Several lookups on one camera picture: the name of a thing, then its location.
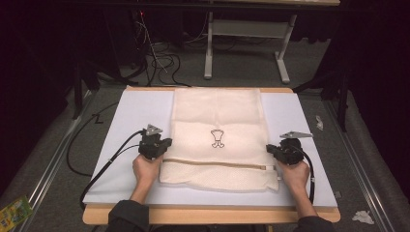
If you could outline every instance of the wooden table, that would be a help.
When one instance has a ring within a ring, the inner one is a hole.
[[[174,88],[131,88],[128,91],[169,91]],[[288,88],[261,88],[262,93],[293,93]],[[86,206],[86,224],[107,224],[108,213],[115,204]],[[315,207],[319,216],[331,222],[340,220],[337,207]],[[220,207],[220,206],[151,206],[150,224],[270,224],[296,222],[295,207]]]

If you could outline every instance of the white metal stand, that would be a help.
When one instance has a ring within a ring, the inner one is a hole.
[[[208,16],[208,47],[205,58],[205,79],[212,78],[212,38],[213,36],[248,36],[260,38],[282,39],[280,51],[275,52],[276,61],[281,80],[284,84],[290,82],[286,67],[283,62],[284,52],[292,35],[295,26],[296,15],[293,14],[288,22],[262,22],[262,21],[242,21],[242,20],[214,20],[213,13]]]

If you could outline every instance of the gray carpet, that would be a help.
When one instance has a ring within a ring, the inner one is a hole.
[[[313,77],[328,45],[327,43],[309,44],[306,41],[291,43],[285,55],[291,83],[285,86],[279,81],[278,69],[273,59],[272,47],[279,46],[279,43],[271,41],[256,44],[260,40],[251,42],[253,44],[235,45],[230,50],[225,49],[230,47],[231,43],[227,41],[216,43],[212,80],[203,79],[205,47],[201,46],[201,43],[186,46],[183,50],[170,47],[164,53],[175,53],[180,56],[181,69],[175,75],[175,79],[189,85],[295,87]],[[166,64],[165,60],[160,61],[163,65]],[[167,68],[168,73],[161,74],[162,80],[172,82],[170,75],[175,69],[176,66]],[[136,79],[141,85],[147,83],[144,75]],[[153,84],[161,83],[156,77]],[[89,107],[83,113],[81,123],[83,124],[93,113],[119,101],[124,88],[123,85],[102,81],[102,88],[93,94]],[[357,211],[370,211],[370,207],[363,187],[355,175],[342,137],[334,124],[334,115],[327,109],[328,102],[321,101],[316,95],[317,92],[318,90],[308,90],[300,95],[300,99],[333,191],[341,194],[341,197],[337,198],[341,220],[335,223],[335,228],[337,231],[383,231],[378,223],[369,225],[352,220]],[[68,96],[68,100],[69,107],[49,127],[0,199],[1,207],[22,194],[30,195],[34,191],[72,122],[73,93]],[[375,149],[351,97],[348,103],[347,135],[352,138],[355,151],[360,154],[364,169],[380,195],[395,231],[410,231],[407,219],[410,216],[410,209],[407,200]],[[90,174],[93,172],[115,108],[116,105],[101,114],[102,124],[95,124],[94,120],[90,122],[74,141],[70,161],[76,170]],[[324,122],[323,131],[316,127],[316,115],[319,115]],[[25,231],[91,231],[93,226],[82,222],[82,211],[79,207],[79,196],[88,182],[88,177],[74,174],[66,165],[65,159],[62,160],[37,213],[32,217]],[[295,224],[275,224],[274,231],[292,231],[294,227]]]

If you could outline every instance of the dark background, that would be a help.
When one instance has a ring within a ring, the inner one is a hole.
[[[410,176],[407,168],[410,136],[406,134],[410,131],[409,5],[381,0],[341,3],[343,9],[368,9],[371,13],[348,14],[342,21],[337,15],[300,15],[291,40],[309,38],[315,43],[333,38],[317,76],[349,70],[349,89],[371,136],[402,190],[410,197],[410,186],[406,184],[406,177]],[[73,87],[77,62],[82,57],[93,59],[94,56],[109,72],[119,72],[118,66],[137,62],[140,54],[126,52],[134,49],[129,41],[133,38],[126,36],[132,35],[130,18],[113,16],[130,15],[128,10],[74,11],[76,23],[85,20],[88,24],[81,29],[73,27],[73,22],[72,28],[66,30],[70,14],[61,12],[54,4],[20,0],[3,1],[0,7],[3,157],[0,192],[3,193],[44,130],[66,107],[65,97]],[[203,14],[146,13],[153,34],[179,46],[183,46],[182,32],[196,35],[203,25]],[[81,34],[84,28],[88,34]],[[96,57],[101,55],[96,56],[87,44],[99,45],[94,52],[103,53],[105,59],[99,61]],[[337,74],[316,87],[330,90],[330,96],[337,98],[341,76]]]

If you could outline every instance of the paper scrap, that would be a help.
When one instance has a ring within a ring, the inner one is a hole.
[[[316,121],[317,121],[316,127],[322,131],[323,130],[323,122],[322,122],[322,119],[320,118],[319,115],[316,115]]]
[[[15,202],[0,211],[0,232],[10,231],[25,221],[32,213],[33,210],[28,203],[27,197],[19,197]]]
[[[352,220],[358,220],[367,224],[374,224],[373,219],[371,219],[368,213],[369,211],[358,211],[356,212],[356,215],[353,216]]]

